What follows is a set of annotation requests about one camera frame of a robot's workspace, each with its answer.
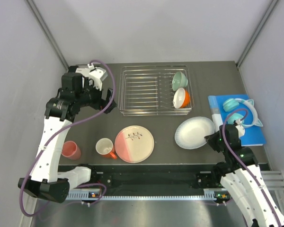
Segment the white blue-rimmed plate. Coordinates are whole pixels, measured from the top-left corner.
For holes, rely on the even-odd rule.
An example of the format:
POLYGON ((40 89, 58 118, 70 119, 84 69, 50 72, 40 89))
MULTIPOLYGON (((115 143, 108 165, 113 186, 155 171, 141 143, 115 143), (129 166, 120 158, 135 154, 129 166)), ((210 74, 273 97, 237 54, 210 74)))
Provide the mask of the white blue-rimmed plate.
POLYGON ((174 139, 183 149, 197 149, 206 144, 205 136, 215 133, 215 125, 209 118, 192 117, 183 121, 176 129, 174 139))

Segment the metal wire dish rack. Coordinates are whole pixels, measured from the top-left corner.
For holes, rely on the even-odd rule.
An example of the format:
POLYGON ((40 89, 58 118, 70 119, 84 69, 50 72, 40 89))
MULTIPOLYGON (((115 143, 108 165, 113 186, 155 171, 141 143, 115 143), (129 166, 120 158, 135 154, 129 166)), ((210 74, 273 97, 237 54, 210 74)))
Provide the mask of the metal wire dish rack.
POLYGON ((191 78, 186 65, 124 66, 119 82, 118 108, 124 116, 187 115, 194 106, 191 78), (184 75, 189 94, 185 107, 175 108, 175 74, 184 75))

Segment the small white bowl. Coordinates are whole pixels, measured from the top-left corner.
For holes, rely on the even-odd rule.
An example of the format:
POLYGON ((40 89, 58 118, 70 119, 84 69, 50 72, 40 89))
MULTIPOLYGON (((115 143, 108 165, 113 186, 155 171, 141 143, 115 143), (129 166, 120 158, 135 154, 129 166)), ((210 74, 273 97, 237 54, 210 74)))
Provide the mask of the small white bowl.
POLYGON ((185 108, 190 103, 190 95, 184 88, 179 88, 173 98, 173 106, 176 109, 185 108))

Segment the pink cream floral plate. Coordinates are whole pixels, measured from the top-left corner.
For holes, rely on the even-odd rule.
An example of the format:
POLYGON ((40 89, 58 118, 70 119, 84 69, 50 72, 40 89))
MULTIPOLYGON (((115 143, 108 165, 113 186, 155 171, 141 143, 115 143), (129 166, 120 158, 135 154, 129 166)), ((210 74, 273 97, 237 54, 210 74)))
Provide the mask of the pink cream floral plate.
POLYGON ((122 129, 115 138, 115 151, 127 163, 140 163, 153 152, 155 141, 145 127, 132 125, 122 129))

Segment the green ceramic bowl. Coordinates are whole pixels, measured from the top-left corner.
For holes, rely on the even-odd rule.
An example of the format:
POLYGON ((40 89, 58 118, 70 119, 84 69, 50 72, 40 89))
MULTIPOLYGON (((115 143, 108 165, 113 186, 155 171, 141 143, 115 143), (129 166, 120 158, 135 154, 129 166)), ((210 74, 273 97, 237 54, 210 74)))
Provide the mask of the green ceramic bowl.
POLYGON ((184 73, 178 71, 174 74, 172 80, 172 90, 177 91, 179 88, 185 88, 188 85, 188 79, 184 73))

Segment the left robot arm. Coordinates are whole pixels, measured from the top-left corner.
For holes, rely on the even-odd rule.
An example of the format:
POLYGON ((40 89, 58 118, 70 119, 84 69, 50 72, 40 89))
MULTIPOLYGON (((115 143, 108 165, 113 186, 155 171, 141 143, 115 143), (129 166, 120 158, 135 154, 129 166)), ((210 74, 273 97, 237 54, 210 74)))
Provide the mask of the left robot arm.
POLYGON ((62 86, 56 97, 46 104, 43 135, 36 159, 27 175, 19 179, 21 193, 62 203, 69 190, 80 184, 89 188, 97 184, 98 176, 88 167, 78 166, 60 174, 58 165, 68 131, 76 124, 75 116, 81 108, 89 106, 100 114, 107 114, 115 108, 112 88, 108 89, 105 99, 102 97, 103 81, 107 76, 107 71, 102 68, 62 75, 62 86))

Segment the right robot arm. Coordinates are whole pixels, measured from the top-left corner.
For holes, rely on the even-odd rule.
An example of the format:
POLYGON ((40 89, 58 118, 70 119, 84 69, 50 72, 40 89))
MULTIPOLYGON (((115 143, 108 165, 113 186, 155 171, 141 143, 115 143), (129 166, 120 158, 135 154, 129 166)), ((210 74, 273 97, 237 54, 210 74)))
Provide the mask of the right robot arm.
POLYGON ((212 183, 223 187, 240 209, 248 227, 284 227, 284 215, 274 202, 253 151, 241 144, 241 125, 224 124, 206 136, 208 145, 225 161, 211 170, 212 183))

